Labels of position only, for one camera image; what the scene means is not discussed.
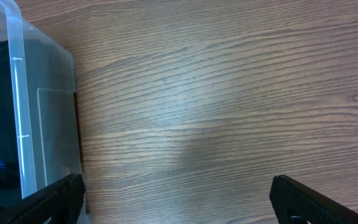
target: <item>brown wooden tabletop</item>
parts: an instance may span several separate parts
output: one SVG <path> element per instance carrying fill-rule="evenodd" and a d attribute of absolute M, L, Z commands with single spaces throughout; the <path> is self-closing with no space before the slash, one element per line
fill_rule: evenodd
<path fill-rule="evenodd" d="M 277 223 L 286 174 L 358 212 L 358 0 L 17 0 L 76 58 L 93 223 Z"/>

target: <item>wood grain surface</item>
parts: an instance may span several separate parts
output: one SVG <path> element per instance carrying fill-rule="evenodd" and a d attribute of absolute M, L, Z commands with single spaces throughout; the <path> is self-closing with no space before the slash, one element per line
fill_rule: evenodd
<path fill-rule="evenodd" d="M 17 0 L 76 58 L 93 223 L 277 223 L 286 174 L 358 212 L 358 0 Z"/>

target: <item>plastic bin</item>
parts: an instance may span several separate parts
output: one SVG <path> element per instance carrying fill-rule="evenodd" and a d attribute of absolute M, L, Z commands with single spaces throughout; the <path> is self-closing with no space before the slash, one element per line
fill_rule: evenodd
<path fill-rule="evenodd" d="M 9 46 L 21 194 L 26 197 L 69 173 L 81 173 L 71 53 L 0 0 L 0 42 Z"/>

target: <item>translucent storage box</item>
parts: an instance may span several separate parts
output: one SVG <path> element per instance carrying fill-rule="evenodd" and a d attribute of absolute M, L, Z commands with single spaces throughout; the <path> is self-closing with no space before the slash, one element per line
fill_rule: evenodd
<path fill-rule="evenodd" d="M 81 173 L 75 91 L 71 53 L 0 0 L 0 176 L 23 198 Z"/>

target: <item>black object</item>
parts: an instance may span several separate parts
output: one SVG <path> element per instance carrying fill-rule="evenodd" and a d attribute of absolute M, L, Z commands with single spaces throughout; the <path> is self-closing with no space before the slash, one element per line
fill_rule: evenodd
<path fill-rule="evenodd" d="M 285 175 L 273 178 L 270 201 L 279 224 L 358 224 L 358 213 Z"/>
<path fill-rule="evenodd" d="M 76 223 L 84 203 L 81 174 L 70 174 L 0 213 L 0 224 Z"/>

